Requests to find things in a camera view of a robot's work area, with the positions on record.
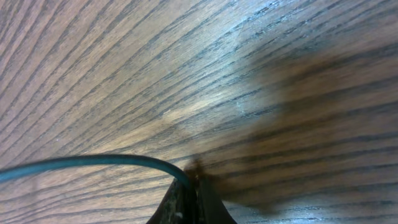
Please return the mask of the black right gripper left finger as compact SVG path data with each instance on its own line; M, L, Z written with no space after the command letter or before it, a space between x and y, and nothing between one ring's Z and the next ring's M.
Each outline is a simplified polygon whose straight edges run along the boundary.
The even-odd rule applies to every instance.
M174 179L147 224L195 224L198 222L196 193Z

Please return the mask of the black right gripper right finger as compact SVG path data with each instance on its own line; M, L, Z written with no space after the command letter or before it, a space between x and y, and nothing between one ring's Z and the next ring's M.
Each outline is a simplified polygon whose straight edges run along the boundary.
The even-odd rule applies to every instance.
M237 224L206 177L198 180L198 209L200 223Z

